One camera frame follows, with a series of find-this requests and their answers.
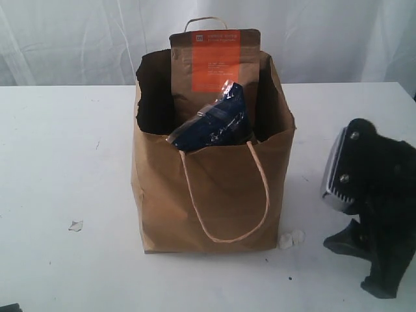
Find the screw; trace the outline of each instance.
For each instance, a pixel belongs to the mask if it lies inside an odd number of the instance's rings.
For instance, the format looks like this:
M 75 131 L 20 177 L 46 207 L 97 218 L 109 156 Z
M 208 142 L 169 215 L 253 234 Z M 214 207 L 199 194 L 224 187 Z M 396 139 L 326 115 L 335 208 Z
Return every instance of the screw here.
M 348 174 L 343 174 L 340 178 L 339 181 L 341 183 L 348 183 L 350 181 L 350 176 Z
M 359 138 L 359 133 L 357 131 L 354 131 L 353 133 L 351 133 L 350 135 L 351 140 L 357 140 L 358 138 Z

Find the paper bag handle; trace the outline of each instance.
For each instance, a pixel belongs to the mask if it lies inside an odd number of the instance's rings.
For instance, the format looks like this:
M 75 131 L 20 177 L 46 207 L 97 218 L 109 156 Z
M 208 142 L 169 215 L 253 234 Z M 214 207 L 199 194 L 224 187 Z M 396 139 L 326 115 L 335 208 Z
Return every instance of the paper bag handle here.
M 185 171 L 185 177 L 187 179 L 187 183 L 188 183 L 188 189 L 189 189 L 189 194 L 190 194 L 190 199 L 192 201 L 192 206 L 194 207 L 196 216 L 198 218 L 198 220 L 200 221 L 201 227 L 204 231 L 204 233 L 208 236 L 209 239 L 211 239 L 213 242 L 225 242 L 225 243 L 231 243 L 231 242 L 239 242 L 247 237 L 249 237 L 251 234 L 253 234 L 254 232 L 256 232 L 264 223 L 268 214 L 268 210 L 270 207 L 270 194 L 269 194 L 269 188 L 268 188 L 268 183 L 267 183 L 267 178 L 266 178 L 266 174 L 265 171 L 263 170 L 263 166 L 261 166 L 259 157 L 257 156 L 254 148 L 253 148 L 253 144 L 248 141 L 247 142 L 247 146 L 248 149 L 250 150 L 250 153 L 252 154 L 252 157 L 254 159 L 255 164 L 257 165 L 257 169 L 259 170 L 260 176 L 261 176 L 261 180 L 263 181 L 263 186 L 265 187 L 265 192 L 266 192 L 266 208 L 265 208 L 265 213 L 262 217 L 262 219 L 260 220 L 260 222 L 258 223 L 258 225 L 256 225 L 251 231 L 236 237 L 235 239 L 219 239 L 214 237 L 212 234 L 210 234 L 208 232 L 207 227 L 205 226 L 201 214 L 198 210 L 198 208 L 196 207 L 196 202 L 195 202 L 195 198 L 194 195 L 192 193 L 192 188 L 190 186 L 190 181 L 189 181 L 189 175 L 188 175 L 188 170 L 187 170 L 187 162 L 186 162 L 186 157 L 185 157 L 185 152 L 184 151 L 179 151 L 181 158 L 182 158 L 182 163 L 183 163 L 183 169 Z
M 192 18 L 192 19 L 190 19 L 188 21 L 188 23 L 186 24 L 185 29 L 183 30 L 183 32 L 185 33 L 187 31 L 188 25 L 191 24 L 192 22 L 194 22 L 194 21 L 202 21 L 202 20 L 217 20 L 217 21 L 220 21 L 224 25 L 224 27 L 226 29 L 228 29 L 227 23 L 224 22 L 222 19 L 216 18 L 214 16 L 206 16 L 204 18 Z

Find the brown paper bag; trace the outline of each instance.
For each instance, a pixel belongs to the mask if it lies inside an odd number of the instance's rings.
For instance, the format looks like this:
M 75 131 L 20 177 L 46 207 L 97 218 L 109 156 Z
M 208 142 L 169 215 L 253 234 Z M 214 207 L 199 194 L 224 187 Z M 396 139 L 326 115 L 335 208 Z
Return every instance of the brown paper bag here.
M 131 183 L 145 252 L 276 247 L 295 126 L 270 55 L 262 52 L 260 59 L 254 131 L 262 142 L 255 146 L 209 147 L 185 155 L 166 135 L 145 133 L 135 120 Z M 144 105 L 148 116 L 173 105 L 173 99 L 158 101 L 170 81 L 169 60 L 170 50 L 143 57 L 135 116 Z M 141 119 L 140 126 L 146 120 L 156 118 Z
M 218 18 L 196 18 L 199 20 Z M 227 79 L 242 85 L 248 116 L 255 122 L 259 82 L 260 32 L 257 29 L 185 31 L 170 36 L 172 95 L 176 124 L 189 120 L 218 96 Z

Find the brown coffee bag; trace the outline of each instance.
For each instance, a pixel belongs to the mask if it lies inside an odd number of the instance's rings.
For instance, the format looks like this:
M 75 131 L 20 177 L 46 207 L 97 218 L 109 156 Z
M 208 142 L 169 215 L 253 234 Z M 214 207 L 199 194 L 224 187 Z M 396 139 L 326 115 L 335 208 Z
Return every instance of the brown coffee bag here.
M 260 32 L 192 31 L 170 37 L 176 124 L 212 103 L 227 79 L 243 86 L 252 125 L 259 83 Z

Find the plastic wrapper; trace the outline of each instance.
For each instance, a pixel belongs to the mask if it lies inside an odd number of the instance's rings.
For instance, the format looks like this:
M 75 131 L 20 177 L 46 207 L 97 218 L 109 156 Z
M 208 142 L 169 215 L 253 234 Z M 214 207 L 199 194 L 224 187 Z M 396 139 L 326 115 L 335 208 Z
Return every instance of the plastic wrapper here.
M 227 80 L 220 99 L 204 106 L 167 141 L 181 151 L 196 151 L 207 146 L 239 145 L 252 137 L 242 86 Z

